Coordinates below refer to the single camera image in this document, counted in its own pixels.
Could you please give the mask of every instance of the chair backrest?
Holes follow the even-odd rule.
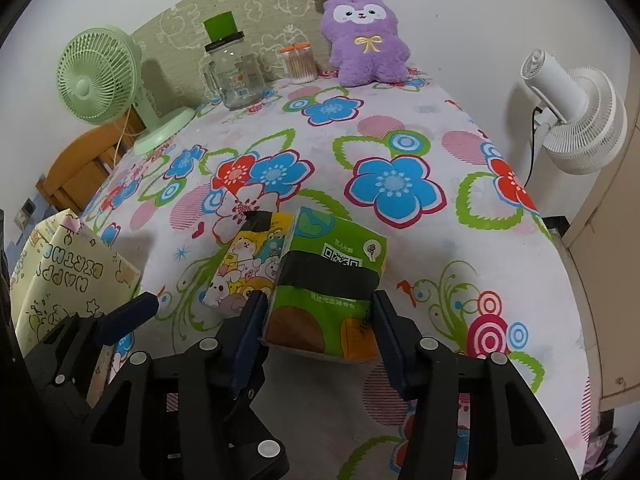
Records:
[[[145,129],[132,108],[128,120],[123,116],[113,123],[89,130],[60,153],[46,178],[36,184],[47,202],[59,210],[70,208],[80,214],[109,176],[109,170],[113,170],[114,158],[118,163],[133,145],[132,137],[123,136],[116,153],[125,121],[125,132],[128,134],[140,133]]]

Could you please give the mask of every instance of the yellow paper bag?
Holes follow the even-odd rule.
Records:
[[[70,209],[31,232],[11,276],[11,317],[23,355],[62,319],[108,314],[127,303],[140,271]]]

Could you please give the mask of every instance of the green fan grille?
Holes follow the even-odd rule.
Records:
[[[120,117],[131,106],[137,84],[129,45],[106,28],[78,34],[60,57],[60,97],[72,113],[90,124]]]

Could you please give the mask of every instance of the purple plush toy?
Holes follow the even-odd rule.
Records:
[[[329,63],[342,86],[404,82],[409,47],[398,38],[398,19],[382,0],[329,0],[320,31],[331,43]]]

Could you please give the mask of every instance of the green fan base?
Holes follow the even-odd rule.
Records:
[[[133,144],[133,153],[143,155],[143,153],[156,149],[169,137],[174,136],[189,124],[195,115],[196,112],[187,107],[177,108],[173,112],[169,112],[160,119],[159,126],[152,129],[147,128],[140,133]]]

